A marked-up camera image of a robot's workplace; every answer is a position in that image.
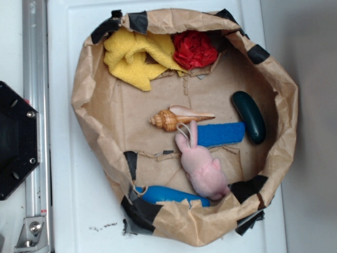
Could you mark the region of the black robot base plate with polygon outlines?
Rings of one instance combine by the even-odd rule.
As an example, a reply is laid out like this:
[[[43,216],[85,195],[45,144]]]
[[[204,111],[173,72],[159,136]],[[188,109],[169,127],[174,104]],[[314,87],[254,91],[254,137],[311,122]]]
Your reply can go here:
[[[1,81],[1,200],[39,164],[38,112]]]

